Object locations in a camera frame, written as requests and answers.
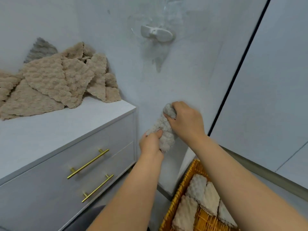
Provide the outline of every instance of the baseboard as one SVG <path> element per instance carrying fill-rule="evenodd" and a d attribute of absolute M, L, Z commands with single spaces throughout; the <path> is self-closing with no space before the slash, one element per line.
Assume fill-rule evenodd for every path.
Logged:
<path fill-rule="evenodd" d="M 236 159 L 241 165 L 243 165 L 249 171 L 265 178 L 266 180 L 280 186 L 281 188 L 295 194 L 308 202 L 308 189 L 290 181 L 289 179 L 280 176 L 279 174 L 264 168 L 263 166 L 252 162 L 227 148 L 222 147 L 227 153 L 229 153 L 234 159 Z"/>

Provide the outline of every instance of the person's right arm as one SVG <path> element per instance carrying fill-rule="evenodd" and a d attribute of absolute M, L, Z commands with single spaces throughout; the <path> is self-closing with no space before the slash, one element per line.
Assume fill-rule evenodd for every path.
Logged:
<path fill-rule="evenodd" d="M 174 102 L 175 133 L 195 152 L 241 230 L 308 230 L 308 222 L 286 201 L 234 160 L 204 132 L 201 114 Z"/>

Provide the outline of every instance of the person's left arm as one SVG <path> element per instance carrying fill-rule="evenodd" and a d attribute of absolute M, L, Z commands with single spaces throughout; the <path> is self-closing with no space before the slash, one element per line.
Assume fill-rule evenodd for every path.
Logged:
<path fill-rule="evenodd" d="M 164 159 L 159 150 L 162 131 L 143 135 L 141 156 L 111 202 L 87 231 L 146 231 Z"/>

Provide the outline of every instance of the drawer handle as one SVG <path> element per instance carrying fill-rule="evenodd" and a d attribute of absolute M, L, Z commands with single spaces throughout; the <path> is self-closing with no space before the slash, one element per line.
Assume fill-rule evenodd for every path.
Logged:
<path fill-rule="evenodd" d="M 99 188 L 101 188 L 106 182 L 108 182 L 109 179 L 112 178 L 113 176 L 114 176 L 114 174 L 112 174 L 111 176 L 108 176 L 108 174 L 106 174 L 107 179 L 106 179 L 101 185 L 99 185 L 98 188 L 96 188 L 95 190 L 93 190 L 91 194 L 88 195 L 87 193 L 83 193 L 83 195 L 85 196 L 85 198 L 84 198 L 84 200 L 82 201 L 82 203 L 85 202 L 92 194 L 94 194 L 94 193 L 95 193 Z"/>
<path fill-rule="evenodd" d="M 88 163 L 86 163 L 83 167 L 81 167 L 78 170 L 75 170 L 74 168 L 71 168 L 71 171 L 73 172 L 71 175 L 69 175 L 67 177 L 67 179 L 70 179 L 72 176 L 74 176 L 75 174 L 78 174 L 81 170 L 83 170 L 85 167 L 87 167 L 89 164 L 93 163 L 94 161 L 96 161 L 98 158 L 100 158 L 102 155 L 104 155 L 107 151 L 109 151 L 109 149 L 103 151 L 102 149 L 99 149 L 100 154 L 95 157 L 94 159 L 90 160 Z"/>

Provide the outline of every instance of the white adhesive hook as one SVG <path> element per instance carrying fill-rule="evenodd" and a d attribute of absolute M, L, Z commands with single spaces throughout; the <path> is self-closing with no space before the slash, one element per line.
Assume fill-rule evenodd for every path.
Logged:
<path fill-rule="evenodd" d="M 149 27 L 142 25 L 140 31 L 144 38 L 156 38 L 159 42 L 169 42 L 175 38 L 171 31 L 160 27 Z"/>

